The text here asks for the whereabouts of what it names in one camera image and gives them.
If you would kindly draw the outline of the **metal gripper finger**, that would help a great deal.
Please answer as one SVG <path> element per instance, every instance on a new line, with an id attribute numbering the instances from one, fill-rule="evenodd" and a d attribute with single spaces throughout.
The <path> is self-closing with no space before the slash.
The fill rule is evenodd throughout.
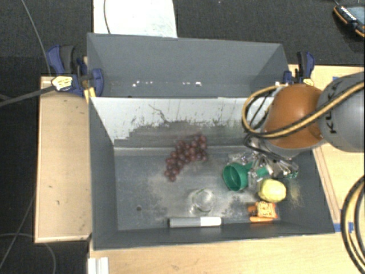
<path id="1" fill-rule="evenodd" d="M 249 152 L 231 154 L 231 162 L 238 163 L 243 166 L 253 162 L 253 154 Z"/>
<path id="2" fill-rule="evenodd" d="M 249 170 L 248 172 L 248 188 L 251 190 L 256 189 L 257 183 L 261 181 L 258 170 Z"/>

